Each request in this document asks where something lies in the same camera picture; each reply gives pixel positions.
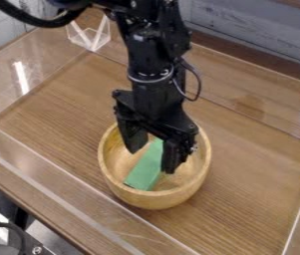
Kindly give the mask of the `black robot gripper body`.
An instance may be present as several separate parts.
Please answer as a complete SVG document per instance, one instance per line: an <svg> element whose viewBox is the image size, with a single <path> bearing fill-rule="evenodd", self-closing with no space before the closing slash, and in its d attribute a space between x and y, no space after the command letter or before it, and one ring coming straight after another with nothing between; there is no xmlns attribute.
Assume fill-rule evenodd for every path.
<svg viewBox="0 0 300 255"><path fill-rule="evenodd" d="M198 127L183 111L184 71L163 74L128 72L131 88L113 90L115 115L136 121L147 134L166 140L195 137Z"/></svg>

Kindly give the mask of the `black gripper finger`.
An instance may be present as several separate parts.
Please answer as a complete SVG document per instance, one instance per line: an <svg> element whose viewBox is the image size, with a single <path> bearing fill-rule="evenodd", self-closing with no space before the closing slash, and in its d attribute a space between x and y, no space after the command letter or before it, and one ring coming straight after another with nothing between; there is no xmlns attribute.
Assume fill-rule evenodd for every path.
<svg viewBox="0 0 300 255"><path fill-rule="evenodd" d="M162 142L160 170L166 174L174 174L175 169L186 162L187 157L194 153L194 151L194 137L166 139Z"/></svg>
<svg viewBox="0 0 300 255"><path fill-rule="evenodd" d="M148 141L147 131L133 120L121 117L116 117L116 120L125 149L129 153L136 153Z"/></svg>

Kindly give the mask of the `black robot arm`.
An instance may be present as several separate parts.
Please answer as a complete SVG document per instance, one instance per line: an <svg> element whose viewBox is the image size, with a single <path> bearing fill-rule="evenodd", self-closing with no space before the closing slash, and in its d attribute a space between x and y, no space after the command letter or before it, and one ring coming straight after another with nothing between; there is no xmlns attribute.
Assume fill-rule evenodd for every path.
<svg viewBox="0 0 300 255"><path fill-rule="evenodd" d="M60 9L103 7L115 21L127 48L127 77L132 88L112 91L124 146L138 152L154 136L162 140L159 170L172 174L195 147L198 127L183 111L182 55L190 49L176 0L48 0Z"/></svg>

